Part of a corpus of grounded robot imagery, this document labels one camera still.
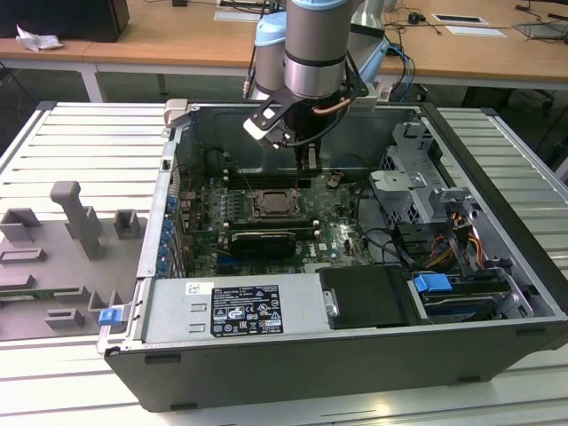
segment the slotted aluminum table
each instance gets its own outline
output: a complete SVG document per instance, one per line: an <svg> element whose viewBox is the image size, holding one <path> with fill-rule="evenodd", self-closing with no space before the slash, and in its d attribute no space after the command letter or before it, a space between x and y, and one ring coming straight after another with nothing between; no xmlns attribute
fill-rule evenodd
<svg viewBox="0 0 568 426"><path fill-rule="evenodd" d="M162 144L162 104L69 104L37 111L0 161L0 214L47 202L51 184L76 179L100 217L121 205L147 215ZM444 109L469 150L556 264L568 273L568 200L562 186L497 117ZM443 159L460 184L456 170ZM95 350L96 336L0 343L0 423L421 426L568 423L568 346L537 352L489 383L152 414ZM329 373L333 386L333 373ZM262 386L270 382L259 383Z"/></svg>

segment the robotic arm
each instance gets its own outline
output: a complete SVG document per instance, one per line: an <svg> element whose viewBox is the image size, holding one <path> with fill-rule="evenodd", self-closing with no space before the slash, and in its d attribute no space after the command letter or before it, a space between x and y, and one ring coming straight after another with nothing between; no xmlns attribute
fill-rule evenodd
<svg viewBox="0 0 568 426"><path fill-rule="evenodd" d="M378 11L371 13L369 2ZM360 6L361 0L288 0L286 12L258 23L253 98L264 102L244 128L261 145L294 148L304 172L319 168L321 138L357 96L368 94L347 45L350 30L382 36L382 28L376 30L383 1ZM369 30L369 17L377 13ZM376 69L370 75L375 78Z"/></svg>

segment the power supply label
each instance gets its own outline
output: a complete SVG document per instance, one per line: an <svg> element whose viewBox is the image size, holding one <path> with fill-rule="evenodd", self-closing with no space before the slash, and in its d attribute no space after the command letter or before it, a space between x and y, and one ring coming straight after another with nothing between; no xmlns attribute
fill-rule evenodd
<svg viewBox="0 0 568 426"><path fill-rule="evenodd" d="M211 334L214 337L283 332L278 286L213 288Z"/></svg>

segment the wooden desk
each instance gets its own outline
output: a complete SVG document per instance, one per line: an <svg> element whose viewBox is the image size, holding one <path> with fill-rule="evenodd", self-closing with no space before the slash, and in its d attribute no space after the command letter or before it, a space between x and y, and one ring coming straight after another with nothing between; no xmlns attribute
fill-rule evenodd
<svg viewBox="0 0 568 426"><path fill-rule="evenodd" d="M213 4L172 7L129 0L130 22L118 43L92 43L83 58L92 62L247 67L255 22L214 20Z"/></svg>
<svg viewBox="0 0 568 426"><path fill-rule="evenodd" d="M431 24L440 24L432 13L478 16L489 25L478 27L510 27L518 23L536 22L528 13L515 10L516 0L406 0L408 8L420 8ZM568 15L568 6L532 3L532 11L544 21L548 13ZM404 20L408 11L398 9L385 13L383 22ZM500 29L507 38L453 35L445 27L407 27L402 35L406 53L416 64L419 81L465 78L493 80L493 83L514 81L523 83L568 83L568 45L561 42L527 41L526 36L514 28ZM387 31L393 43L398 43L394 30ZM391 71L395 58L387 58L383 70Z"/></svg>
<svg viewBox="0 0 568 426"><path fill-rule="evenodd" d="M214 0L203 0L213 3ZM492 27L535 21L515 10L516 0L406 0L428 22L432 13L480 16ZM101 102L97 72L182 75L245 75L252 51L255 23L214 20L217 7L189 4L172 7L169 1L129 0L130 24L118 43L65 41L56 51L26 51L13 40L0 40L0 60L7 67L68 69L83 76L91 101ZM549 12L568 14L568 7L532 3L546 19ZM403 20L407 11L386 13L383 21ZM416 64L416 83L510 88L568 89L568 45L526 41L514 28L502 29L507 38L453 35L446 28L408 27L402 35L406 52ZM388 30L398 42L395 31ZM400 59L385 58L379 76L396 79Z"/></svg>

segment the motherboard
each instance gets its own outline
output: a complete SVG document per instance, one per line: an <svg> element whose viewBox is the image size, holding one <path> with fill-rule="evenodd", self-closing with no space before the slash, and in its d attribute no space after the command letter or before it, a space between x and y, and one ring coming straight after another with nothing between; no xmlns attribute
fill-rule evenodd
<svg viewBox="0 0 568 426"><path fill-rule="evenodd" d="M355 223L360 184L335 172L309 187L231 189L227 179L182 184L189 277L316 272L371 264Z"/></svg>

